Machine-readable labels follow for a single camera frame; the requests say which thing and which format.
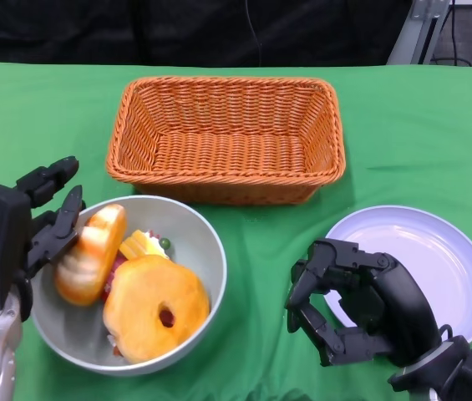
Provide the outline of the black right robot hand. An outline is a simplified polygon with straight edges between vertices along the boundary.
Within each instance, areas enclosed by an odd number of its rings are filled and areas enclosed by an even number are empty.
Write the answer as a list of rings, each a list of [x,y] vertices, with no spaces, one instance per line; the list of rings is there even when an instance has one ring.
[[[369,361],[383,355],[404,367],[437,348],[441,335],[433,311],[404,265],[388,253],[358,244],[315,240],[291,271],[287,329],[302,329],[322,366]],[[335,328],[311,304],[312,294],[335,291],[353,327]]]

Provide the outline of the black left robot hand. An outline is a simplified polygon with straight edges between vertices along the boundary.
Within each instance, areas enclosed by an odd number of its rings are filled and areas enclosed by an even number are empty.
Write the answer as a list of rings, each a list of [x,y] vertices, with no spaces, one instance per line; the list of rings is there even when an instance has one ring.
[[[48,167],[39,166],[16,182],[15,189],[30,200],[31,208],[38,208],[53,199],[79,169],[79,161],[68,156]],[[48,264],[59,261],[79,238],[75,230],[79,212],[85,207],[83,189],[76,185],[56,211],[45,211],[31,220],[28,251],[23,267],[13,276],[18,290],[20,318],[28,320],[33,306],[31,280]]]

